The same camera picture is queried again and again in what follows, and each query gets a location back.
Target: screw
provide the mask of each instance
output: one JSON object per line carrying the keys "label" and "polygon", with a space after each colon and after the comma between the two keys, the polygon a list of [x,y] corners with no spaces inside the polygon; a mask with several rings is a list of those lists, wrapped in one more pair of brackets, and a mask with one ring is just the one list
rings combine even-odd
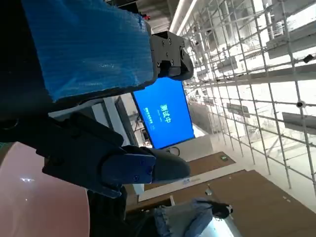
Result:
{"label": "screw", "polygon": [[153,169],[151,167],[147,168],[147,174],[152,175]]}
{"label": "screw", "polygon": [[139,175],[134,175],[133,180],[134,182],[137,182],[139,180]]}
{"label": "screw", "polygon": [[146,164],[145,159],[141,159],[140,162],[139,162],[139,164],[140,164],[141,166],[145,165],[145,164]]}

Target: blue plastic wrap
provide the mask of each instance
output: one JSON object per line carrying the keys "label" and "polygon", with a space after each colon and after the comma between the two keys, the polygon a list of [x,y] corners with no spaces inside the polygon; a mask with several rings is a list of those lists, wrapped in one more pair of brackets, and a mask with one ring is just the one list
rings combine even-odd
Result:
{"label": "blue plastic wrap", "polygon": [[22,0],[53,99],[153,79],[142,17],[101,0]]}

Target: brown wood panel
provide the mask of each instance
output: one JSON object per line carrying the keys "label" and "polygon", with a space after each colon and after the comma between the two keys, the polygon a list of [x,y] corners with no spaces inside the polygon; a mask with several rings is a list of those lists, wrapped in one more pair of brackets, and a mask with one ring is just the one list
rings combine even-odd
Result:
{"label": "brown wood panel", "polygon": [[[206,196],[208,185],[213,195]],[[243,237],[316,236],[316,214],[256,171],[240,171],[138,203],[153,204],[173,195],[175,203],[205,197],[234,207],[234,224]]]}
{"label": "brown wood panel", "polygon": [[[221,159],[222,156],[226,156],[227,160],[223,161]],[[218,169],[224,167],[226,165],[234,164],[235,162],[224,152],[218,152],[215,154],[211,154],[206,157],[202,157],[199,159],[195,159],[189,162],[189,166],[191,169],[190,177],[196,176],[198,174],[203,174],[205,172]],[[165,184],[145,184],[144,189],[149,190],[156,187],[163,186]]]}
{"label": "brown wood panel", "polygon": [[[239,171],[235,174],[238,173],[244,173],[246,172],[245,170],[243,171]],[[229,179],[229,176],[223,176],[221,177],[222,180],[226,180]],[[210,181],[204,182],[204,183],[200,183],[185,189],[180,189],[177,191],[174,191],[172,193],[168,193],[168,194],[164,194],[155,198],[151,198],[145,201],[141,201],[139,202],[137,205],[133,205],[133,206],[128,206],[127,207],[127,211],[129,210],[133,210],[139,207],[145,207],[147,205],[152,205],[155,202],[160,202],[162,200],[168,199],[170,197],[170,195],[173,195],[173,199],[175,201],[175,203],[182,203],[182,202],[186,202],[189,200],[192,200],[194,198],[200,198],[200,197],[205,197],[207,198],[206,194],[205,194],[205,190],[208,188],[208,184],[210,183]]]}

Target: pink surface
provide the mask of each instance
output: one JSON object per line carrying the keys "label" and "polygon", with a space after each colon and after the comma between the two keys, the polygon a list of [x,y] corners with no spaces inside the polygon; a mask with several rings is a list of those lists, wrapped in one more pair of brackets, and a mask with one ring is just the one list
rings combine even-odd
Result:
{"label": "pink surface", "polygon": [[41,172],[44,158],[15,143],[0,167],[1,237],[88,237],[84,188]]}

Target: ceiling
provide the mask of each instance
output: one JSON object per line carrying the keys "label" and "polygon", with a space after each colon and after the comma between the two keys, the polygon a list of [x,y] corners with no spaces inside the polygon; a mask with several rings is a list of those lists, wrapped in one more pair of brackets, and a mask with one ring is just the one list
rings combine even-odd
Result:
{"label": "ceiling", "polygon": [[155,34],[169,30],[178,2],[179,0],[138,0],[137,6],[142,14],[151,17],[148,23]]}

